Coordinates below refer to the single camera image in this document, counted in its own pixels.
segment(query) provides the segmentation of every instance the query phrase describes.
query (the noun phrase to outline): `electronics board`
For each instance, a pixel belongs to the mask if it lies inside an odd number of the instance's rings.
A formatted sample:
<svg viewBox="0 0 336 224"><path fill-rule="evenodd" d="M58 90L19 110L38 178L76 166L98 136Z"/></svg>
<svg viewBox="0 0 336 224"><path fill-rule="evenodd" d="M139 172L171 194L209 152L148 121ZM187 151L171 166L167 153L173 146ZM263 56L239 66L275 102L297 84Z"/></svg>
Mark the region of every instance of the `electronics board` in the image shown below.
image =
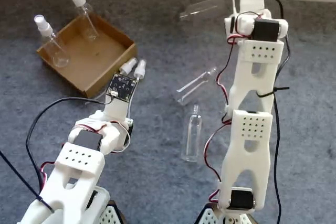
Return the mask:
<svg viewBox="0 0 336 224"><path fill-rule="evenodd" d="M108 87L107 94L124 102L130 102L137 82L135 79L115 73Z"/></svg>

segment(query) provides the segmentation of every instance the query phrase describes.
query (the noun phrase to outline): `cardboard box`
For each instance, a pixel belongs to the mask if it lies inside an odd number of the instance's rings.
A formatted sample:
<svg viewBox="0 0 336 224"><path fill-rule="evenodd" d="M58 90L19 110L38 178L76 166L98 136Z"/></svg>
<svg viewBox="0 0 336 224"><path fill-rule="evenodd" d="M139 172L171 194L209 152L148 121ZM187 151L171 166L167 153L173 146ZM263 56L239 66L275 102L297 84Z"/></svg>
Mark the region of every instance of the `cardboard box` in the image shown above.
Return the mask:
<svg viewBox="0 0 336 224"><path fill-rule="evenodd" d="M136 45L129 37L97 15L92 15L91 19L99 33L93 42L81 35L79 17L58 33L70 54L66 67L55 67L44 45L37 50L47 65L88 98L97 95L120 66L137 54Z"/></svg>

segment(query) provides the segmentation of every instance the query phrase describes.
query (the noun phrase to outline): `cable tie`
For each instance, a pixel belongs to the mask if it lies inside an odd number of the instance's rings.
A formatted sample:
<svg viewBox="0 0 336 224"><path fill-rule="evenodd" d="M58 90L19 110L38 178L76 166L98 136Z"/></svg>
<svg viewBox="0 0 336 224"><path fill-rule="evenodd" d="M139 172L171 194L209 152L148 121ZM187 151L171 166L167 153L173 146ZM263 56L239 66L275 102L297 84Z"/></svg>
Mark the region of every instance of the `cable tie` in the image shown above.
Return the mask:
<svg viewBox="0 0 336 224"><path fill-rule="evenodd" d="M46 203L43 198L41 196L37 196L36 199L38 201L40 201L43 205L45 205L52 213L54 213L55 211L53 210L53 208L51 206L48 205L48 203Z"/></svg>
<svg viewBox="0 0 336 224"><path fill-rule="evenodd" d="M266 93L266 94L258 94L258 92L256 92L256 93L257 93L257 96L259 98L264 98L264 97L268 97L268 96L274 94L278 90L288 90L288 89L289 89L289 87L280 87L280 88L274 87L272 92L269 92L269 93Z"/></svg>

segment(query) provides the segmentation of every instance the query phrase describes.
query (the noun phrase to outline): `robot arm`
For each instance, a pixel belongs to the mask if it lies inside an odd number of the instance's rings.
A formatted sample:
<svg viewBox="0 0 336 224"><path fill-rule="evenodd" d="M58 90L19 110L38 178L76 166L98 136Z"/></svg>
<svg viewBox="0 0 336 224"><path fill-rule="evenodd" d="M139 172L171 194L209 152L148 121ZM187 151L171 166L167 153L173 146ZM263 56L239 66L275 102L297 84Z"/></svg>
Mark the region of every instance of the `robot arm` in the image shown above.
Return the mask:
<svg viewBox="0 0 336 224"><path fill-rule="evenodd" d="M99 222L109 194L96 184L105 164L104 156L122 152L130 143L133 120L127 118L127 112L137 84L138 80L114 75L106 92L104 110L75 123L39 195L55 214L50 216L52 211L34 200L21 224ZM88 207L94 190L98 194Z"/></svg>
<svg viewBox="0 0 336 224"><path fill-rule="evenodd" d="M233 10L224 20L228 42L234 38L239 46L234 83L225 108L232 119L230 145L222 164L218 204L212 208L214 211L205 208L198 223L208 218L207 213L214 218L220 216L219 223L250 224L247 214L261 210L265 204L270 171L272 92L284 46L281 39L287 35L288 23L284 19L272 19L264 0L240 0L239 13L235 6ZM258 71L253 70L254 65L259 65ZM259 96L260 107L244 111L240 105L249 91ZM245 170L252 175L251 186L234 187Z"/></svg>

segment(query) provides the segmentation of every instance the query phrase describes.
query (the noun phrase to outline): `transparent bottle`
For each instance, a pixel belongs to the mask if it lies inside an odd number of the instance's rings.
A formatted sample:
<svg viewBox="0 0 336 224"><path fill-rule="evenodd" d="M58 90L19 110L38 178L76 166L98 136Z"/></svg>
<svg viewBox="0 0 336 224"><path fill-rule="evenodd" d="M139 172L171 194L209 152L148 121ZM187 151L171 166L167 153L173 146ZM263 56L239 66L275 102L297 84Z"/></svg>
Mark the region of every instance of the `transparent bottle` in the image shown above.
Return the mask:
<svg viewBox="0 0 336 224"><path fill-rule="evenodd" d="M202 117L199 114L198 105L194 105L193 113L187 115L184 125L184 133L182 139L181 158L188 162L197 162L199 149L199 141L201 138Z"/></svg>
<svg viewBox="0 0 336 224"><path fill-rule="evenodd" d="M184 12L180 13L180 21L199 21L224 16L224 0L205 0L188 5Z"/></svg>
<svg viewBox="0 0 336 224"><path fill-rule="evenodd" d="M210 68L191 82L176 90L176 101L181 105L187 105L189 102L195 100L202 92L205 92L205 88L209 83L215 81L214 75L216 71L216 67Z"/></svg>
<svg viewBox="0 0 336 224"><path fill-rule="evenodd" d="M92 6L86 0L72 0L76 6L79 15L79 27L82 35L89 41L94 41L98 38L98 31L92 22Z"/></svg>
<svg viewBox="0 0 336 224"><path fill-rule="evenodd" d="M70 56L66 51L63 41L56 36L43 15L36 15L34 21L42 35L41 39L45 44L44 49L52 59L53 64L58 68L65 67L70 61Z"/></svg>

